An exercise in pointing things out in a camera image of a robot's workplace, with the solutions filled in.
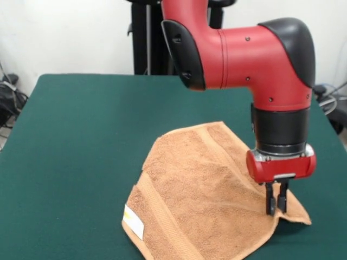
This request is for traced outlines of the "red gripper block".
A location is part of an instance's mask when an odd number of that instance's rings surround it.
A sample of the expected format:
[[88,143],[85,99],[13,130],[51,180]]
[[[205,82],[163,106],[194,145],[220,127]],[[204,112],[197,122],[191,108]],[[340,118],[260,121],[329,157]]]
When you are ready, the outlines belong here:
[[[258,184],[265,183],[266,214],[269,216],[274,216],[276,211],[273,182],[310,177],[316,169],[316,164],[316,154],[309,144],[306,144],[303,153],[289,157],[265,155],[256,149],[246,153],[246,165],[250,177]],[[287,212],[287,190],[288,181],[282,181],[278,194],[278,209],[282,213]]]

